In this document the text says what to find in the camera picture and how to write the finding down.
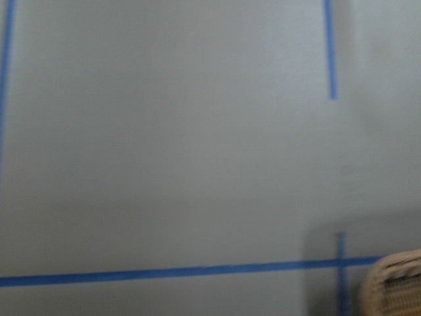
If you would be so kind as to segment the brown wicker basket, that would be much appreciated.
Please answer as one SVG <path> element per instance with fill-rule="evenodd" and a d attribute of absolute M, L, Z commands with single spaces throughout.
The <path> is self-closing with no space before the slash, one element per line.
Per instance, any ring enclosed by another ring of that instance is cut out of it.
<path fill-rule="evenodd" d="M 388 255 L 369 270 L 361 288 L 363 315 L 420 314 L 420 250 Z"/>

